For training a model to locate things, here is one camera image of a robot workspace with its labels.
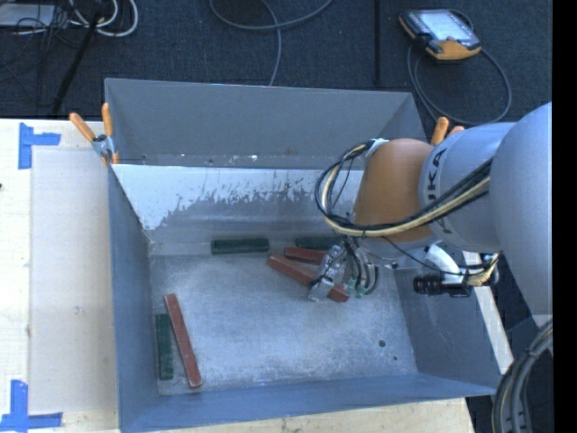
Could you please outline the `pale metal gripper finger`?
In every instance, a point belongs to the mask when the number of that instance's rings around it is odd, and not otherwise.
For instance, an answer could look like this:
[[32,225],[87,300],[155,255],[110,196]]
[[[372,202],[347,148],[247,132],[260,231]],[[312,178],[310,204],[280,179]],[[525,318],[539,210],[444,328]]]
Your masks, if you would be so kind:
[[333,280],[341,267],[341,246],[334,245],[323,257],[317,275],[319,278]]
[[319,277],[313,281],[307,298],[317,302],[321,299],[332,297],[336,292],[336,283],[334,282],[338,270],[335,267],[328,267]]

